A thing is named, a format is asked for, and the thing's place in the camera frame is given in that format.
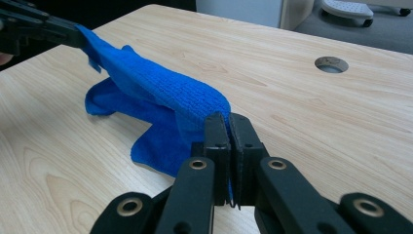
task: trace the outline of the robotic arm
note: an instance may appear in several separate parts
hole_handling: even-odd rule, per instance
[[[0,52],[18,56],[29,38],[81,48],[86,40],[76,24],[39,11],[32,3],[0,0]]]

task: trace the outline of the microfiber towel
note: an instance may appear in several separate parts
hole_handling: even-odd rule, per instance
[[[86,94],[87,112],[122,112],[152,124],[131,148],[136,163],[176,176],[192,142],[204,140],[208,115],[220,112],[228,126],[230,104],[211,86],[143,58],[130,46],[116,49],[86,27],[78,28],[87,39],[82,50],[95,68],[104,68],[110,76]]]

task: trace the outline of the towel fold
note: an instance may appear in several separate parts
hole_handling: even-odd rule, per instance
[[[228,100],[211,86],[142,58],[130,46],[116,49],[79,25],[88,43],[82,49],[109,78],[86,94],[92,115],[122,112],[152,126],[131,148],[136,163],[176,176],[190,156],[191,143],[204,140],[204,120],[220,112],[228,126]]]

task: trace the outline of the table surface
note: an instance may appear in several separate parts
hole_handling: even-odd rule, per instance
[[[413,219],[413,56],[156,5],[95,32],[222,92],[322,196],[368,193]],[[349,69],[318,70],[325,56]],[[172,184],[130,159],[148,123],[85,112],[106,77],[64,46],[0,73],[0,233],[88,233],[115,197]],[[214,232],[258,233],[252,213],[215,208]]]

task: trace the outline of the wood grain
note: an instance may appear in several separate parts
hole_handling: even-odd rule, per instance
[[[321,195],[365,192],[413,219],[413,56],[155,5],[96,33],[218,89]],[[325,56],[349,70],[318,70]],[[0,233],[88,233],[116,196],[171,185],[131,162],[148,123],[86,114],[106,76],[63,46],[0,73]],[[258,233],[252,213],[217,208],[214,232]]]

